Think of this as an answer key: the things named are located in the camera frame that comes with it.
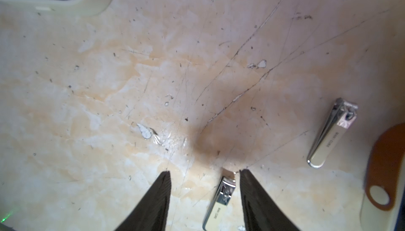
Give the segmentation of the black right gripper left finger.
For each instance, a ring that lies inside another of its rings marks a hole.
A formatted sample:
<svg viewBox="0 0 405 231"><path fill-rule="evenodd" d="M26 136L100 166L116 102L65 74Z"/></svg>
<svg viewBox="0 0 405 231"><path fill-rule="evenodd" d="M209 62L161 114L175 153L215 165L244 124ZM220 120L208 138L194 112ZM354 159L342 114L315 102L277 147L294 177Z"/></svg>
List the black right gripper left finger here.
<svg viewBox="0 0 405 231"><path fill-rule="evenodd" d="M163 171L117 231L164 231L170 204L171 177Z"/></svg>

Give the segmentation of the silver clipper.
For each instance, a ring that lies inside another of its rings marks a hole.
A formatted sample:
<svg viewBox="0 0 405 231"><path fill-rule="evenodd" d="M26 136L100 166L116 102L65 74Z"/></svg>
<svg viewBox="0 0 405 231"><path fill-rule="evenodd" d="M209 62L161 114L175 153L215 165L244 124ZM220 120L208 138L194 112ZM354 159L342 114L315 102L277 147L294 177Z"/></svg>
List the silver clipper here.
<svg viewBox="0 0 405 231"><path fill-rule="evenodd" d="M358 105L343 98L335 100L323 128L320 130L308 154L307 163L315 169L322 167L357 118Z"/></svg>
<svg viewBox="0 0 405 231"><path fill-rule="evenodd" d="M236 189L235 175L236 173L233 171L225 168L221 169L220 182L203 222L202 228L204 231L219 230L221 219Z"/></svg>

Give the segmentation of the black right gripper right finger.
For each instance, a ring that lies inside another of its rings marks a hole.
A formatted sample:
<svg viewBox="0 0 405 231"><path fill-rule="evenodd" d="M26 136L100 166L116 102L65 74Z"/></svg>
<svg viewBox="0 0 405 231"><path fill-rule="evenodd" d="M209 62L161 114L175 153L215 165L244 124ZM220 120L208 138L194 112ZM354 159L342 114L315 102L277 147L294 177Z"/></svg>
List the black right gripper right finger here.
<svg viewBox="0 0 405 231"><path fill-rule="evenodd" d="M240 170L239 173L244 223L247 231L298 230L248 169Z"/></svg>

